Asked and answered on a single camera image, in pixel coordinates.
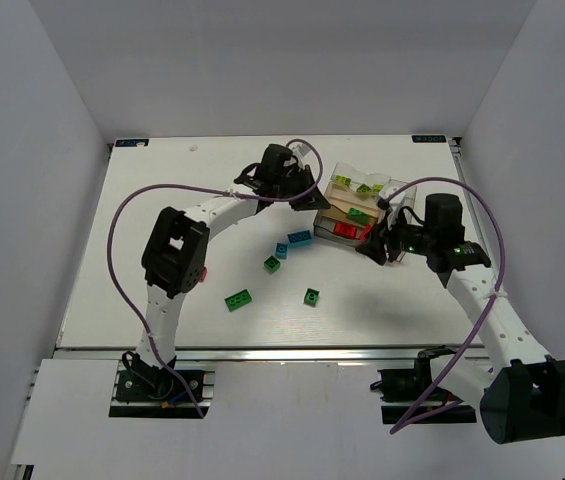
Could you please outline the red curved lego piece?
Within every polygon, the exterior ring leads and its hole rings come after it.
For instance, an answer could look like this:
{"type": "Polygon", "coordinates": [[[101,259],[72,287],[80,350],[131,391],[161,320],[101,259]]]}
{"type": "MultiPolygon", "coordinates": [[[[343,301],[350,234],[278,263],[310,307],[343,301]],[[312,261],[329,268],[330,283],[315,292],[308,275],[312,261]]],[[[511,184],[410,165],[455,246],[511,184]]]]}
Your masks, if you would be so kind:
{"type": "Polygon", "coordinates": [[[370,233],[372,229],[372,224],[367,224],[364,229],[362,230],[362,232],[360,233],[360,236],[358,237],[358,240],[360,242],[363,242],[367,239],[368,234],[370,233]]]}

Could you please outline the red long lego brick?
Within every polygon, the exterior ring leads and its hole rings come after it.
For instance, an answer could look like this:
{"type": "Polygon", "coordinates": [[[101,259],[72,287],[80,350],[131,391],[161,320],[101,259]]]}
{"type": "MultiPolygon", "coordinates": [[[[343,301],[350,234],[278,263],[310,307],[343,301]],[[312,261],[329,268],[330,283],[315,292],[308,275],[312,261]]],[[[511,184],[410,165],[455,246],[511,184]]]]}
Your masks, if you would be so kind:
{"type": "Polygon", "coordinates": [[[333,228],[333,234],[346,239],[356,239],[357,227],[353,224],[338,221],[333,228]]]}

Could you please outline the lime sloped lego brick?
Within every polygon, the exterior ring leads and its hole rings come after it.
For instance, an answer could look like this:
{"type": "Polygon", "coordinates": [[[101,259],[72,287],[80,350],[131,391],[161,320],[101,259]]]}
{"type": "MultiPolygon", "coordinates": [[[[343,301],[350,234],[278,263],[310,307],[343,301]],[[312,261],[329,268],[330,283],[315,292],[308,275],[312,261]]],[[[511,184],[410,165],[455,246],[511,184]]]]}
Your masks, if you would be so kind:
{"type": "Polygon", "coordinates": [[[365,194],[369,194],[371,192],[371,188],[366,185],[366,184],[361,184],[357,189],[356,189],[356,193],[357,194],[361,194],[361,195],[365,195],[365,194]]]}

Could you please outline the green long lego brick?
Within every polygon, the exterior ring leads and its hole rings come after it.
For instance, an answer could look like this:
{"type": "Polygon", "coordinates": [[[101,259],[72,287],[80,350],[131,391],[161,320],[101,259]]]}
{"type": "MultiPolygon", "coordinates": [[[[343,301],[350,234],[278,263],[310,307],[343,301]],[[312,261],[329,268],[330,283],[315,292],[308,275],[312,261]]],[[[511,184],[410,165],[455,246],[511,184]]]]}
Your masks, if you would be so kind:
{"type": "Polygon", "coordinates": [[[252,296],[247,289],[243,289],[224,299],[225,305],[230,312],[244,307],[252,302],[252,296]]]}

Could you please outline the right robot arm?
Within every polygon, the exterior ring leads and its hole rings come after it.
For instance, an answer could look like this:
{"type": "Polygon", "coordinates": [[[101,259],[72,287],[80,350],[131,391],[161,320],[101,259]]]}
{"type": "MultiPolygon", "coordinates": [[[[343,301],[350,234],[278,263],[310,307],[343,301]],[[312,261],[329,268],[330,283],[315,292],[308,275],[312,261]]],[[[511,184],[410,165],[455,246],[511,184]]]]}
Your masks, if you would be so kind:
{"type": "Polygon", "coordinates": [[[498,444],[565,436],[565,360],[555,359],[523,324],[498,287],[483,248],[466,240],[458,196],[430,194],[416,218],[400,195],[381,198],[382,214],[357,246],[380,265],[409,253],[425,258],[445,290],[477,328],[491,366],[464,357],[464,348],[420,351],[411,368],[381,371],[372,389],[387,403],[406,402],[395,428],[424,421],[428,399],[436,411],[454,404],[473,409],[498,444]]]}

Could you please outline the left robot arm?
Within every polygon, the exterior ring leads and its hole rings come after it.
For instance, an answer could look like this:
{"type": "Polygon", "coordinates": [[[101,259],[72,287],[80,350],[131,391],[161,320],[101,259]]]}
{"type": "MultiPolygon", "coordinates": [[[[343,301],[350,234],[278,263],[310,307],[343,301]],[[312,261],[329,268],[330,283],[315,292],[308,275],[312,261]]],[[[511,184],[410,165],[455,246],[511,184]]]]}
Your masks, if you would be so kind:
{"type": "Polygon", "coordinates": [[[304,162],[315,152],[299,139],[288,146],[270,144],[262,160],[243,169],[226,190],[194,207],[166,207],[160,212],[141,258],[147,284],[146,326],[135,353],[142,362],[155,368],[174,364],[183,302],[200,281],[214,237],[274,203],[286,203],[294,211],[329,206],[317,186],[320,178],[304,162]]]}

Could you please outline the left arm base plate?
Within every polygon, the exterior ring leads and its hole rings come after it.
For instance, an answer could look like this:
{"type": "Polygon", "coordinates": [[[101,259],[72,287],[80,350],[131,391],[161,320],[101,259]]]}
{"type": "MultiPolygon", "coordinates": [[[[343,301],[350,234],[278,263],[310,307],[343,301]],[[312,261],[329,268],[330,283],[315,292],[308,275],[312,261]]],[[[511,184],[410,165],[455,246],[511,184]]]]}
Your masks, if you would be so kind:
{"type": "Polygon", "coordinates": [[[182,383],[166,374],[157,388],[119,366],[115,377],[108,416],[124,419],[201,420],[214,396],[215,372],[185,368],[178,373],[186,381],[202,414],[191,402],[182,383]]]}

